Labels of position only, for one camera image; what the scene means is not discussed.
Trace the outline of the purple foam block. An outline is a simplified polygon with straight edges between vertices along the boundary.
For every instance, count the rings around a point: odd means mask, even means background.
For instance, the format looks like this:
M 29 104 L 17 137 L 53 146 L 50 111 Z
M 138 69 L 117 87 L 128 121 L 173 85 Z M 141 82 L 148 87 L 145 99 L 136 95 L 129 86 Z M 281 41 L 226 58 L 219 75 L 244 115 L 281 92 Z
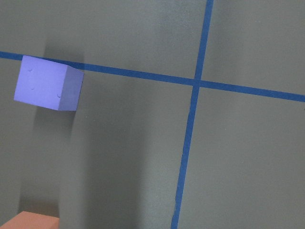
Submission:
M 84 73 L 66 64 L 24 55 L 14 100 L 57 111 L 76 111 Z

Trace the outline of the orange foam block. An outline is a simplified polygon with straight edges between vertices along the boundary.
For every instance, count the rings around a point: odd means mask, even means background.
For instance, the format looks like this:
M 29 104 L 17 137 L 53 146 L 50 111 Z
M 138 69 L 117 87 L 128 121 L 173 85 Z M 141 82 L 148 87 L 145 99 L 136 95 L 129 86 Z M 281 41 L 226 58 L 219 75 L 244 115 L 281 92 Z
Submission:
M 23 211 L 4 223 L 1 229 L 58 229 L 60 219 Z

